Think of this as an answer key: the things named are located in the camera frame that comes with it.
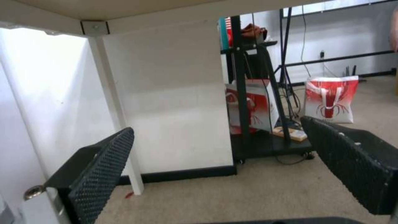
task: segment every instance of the cart wheel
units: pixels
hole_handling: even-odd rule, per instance
[[[315,156],[312,154],[312,152],[309,152],[306,157],[306,160],[313,160],[313,159],[315,159]]]

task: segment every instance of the bag handle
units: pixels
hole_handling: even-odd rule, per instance
[[[329,92],[329,90],[325,89],[325,88],[321,88],[321,95],[322,95],[322,103],[325,106],[326,109],[330,110],[333,109],[334,106],[336,106],[337,102],[339,102],[339,98],[341,95],[343,88],[338,87],[337,91],[336,91],[336,95],[334,97],[334,102],[333,102],[333,106],[327,106],[326,104],[326,94]]]

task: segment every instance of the white wall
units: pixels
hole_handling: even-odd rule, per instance
[[[86,39],[0,29],[0,59],[47,177],[114,132]]]
[[[143,173],[233,164],[216,21],[104,42]]]
[[[0,193],[17,214],[24,192],[45,178],[1,62],[0,142]]]
[[[320,52],[325,51],[325,58],[341,57],[390,50],[388,36],[390,20],[396,2],[381,3],[351,9],[306,15],[307,34],[304,61],[320,59]],[[241,17],[242,27],[252,20],[251,14]],[[255,13],[255,23],[266,27],[274,40],[279,41],[279,11]],[[300,62],[304,35],[302,17],[291,20],[286,63]],[[281,63],[280,45],[268,48],[274,68]],[[357,65],[357,74],[388,71],[396,67],[397,56],[393,54],[349,59],[325,63],[337,76],[341,76],[346,66],[352,70]],[[322,64],[308,65],[311,75],[322,76]],[[303,82],[308,75],[304,66],[288,68],[291,81]]]

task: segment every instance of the black baseboard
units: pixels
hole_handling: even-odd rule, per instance
[[[190,169],[180,171],[170,171],[161,173],[145,173],[141,174],[144,183],[154,183],[163,181],[179,181],[203,177],[223,177],[236,175],[236,167],[223,166],[223,167],[210,167],[203,169]],[[121,176],[117,185],[130,185],[128,176]]]

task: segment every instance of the metal bracket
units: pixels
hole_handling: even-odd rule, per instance
[[[107,21],[81,20],[82,32],[90,37],[97,37],[110,34]]]

